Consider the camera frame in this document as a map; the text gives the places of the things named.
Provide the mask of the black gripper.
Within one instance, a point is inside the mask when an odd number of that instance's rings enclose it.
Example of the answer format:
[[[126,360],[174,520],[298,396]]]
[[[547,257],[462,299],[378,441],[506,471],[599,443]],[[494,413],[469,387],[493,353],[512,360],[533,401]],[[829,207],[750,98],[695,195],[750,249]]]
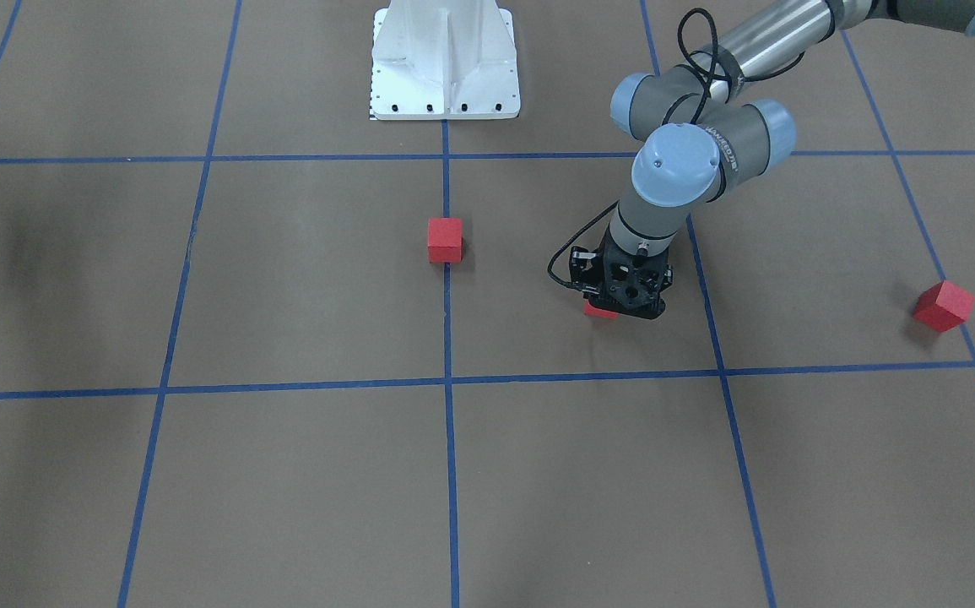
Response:
[[[605,238],[598,249],[599,273],[603,280],[672,280],[669,249],[656,255],[639,250],[629,253],[612,238]]]

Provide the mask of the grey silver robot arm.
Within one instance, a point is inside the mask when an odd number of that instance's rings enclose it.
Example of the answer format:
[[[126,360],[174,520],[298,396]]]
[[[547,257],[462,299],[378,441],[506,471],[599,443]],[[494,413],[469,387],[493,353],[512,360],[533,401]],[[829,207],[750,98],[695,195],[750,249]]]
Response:
[[[773,1],[726,32],[706,8],[691,8],[676,28],[680,64],[630,74],[612,94],[611,119],[641,149],[629,187],[603,212],[599,245],[569,252],[571,282],[585,292],[594,281],[602,292],[669,287],[669,248],[696,207],[764,176],[795,150],[787,108],[775,100],[737,105],[738,97],[872,19],[975,37],[975,1]]]

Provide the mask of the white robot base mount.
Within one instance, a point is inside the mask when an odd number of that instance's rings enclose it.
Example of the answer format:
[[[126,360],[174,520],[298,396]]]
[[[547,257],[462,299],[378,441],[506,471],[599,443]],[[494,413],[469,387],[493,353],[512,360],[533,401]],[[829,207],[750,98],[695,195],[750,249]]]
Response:
[[[513,15],[495,1],[391,1],[372,23],[372,120],[521,114]]]

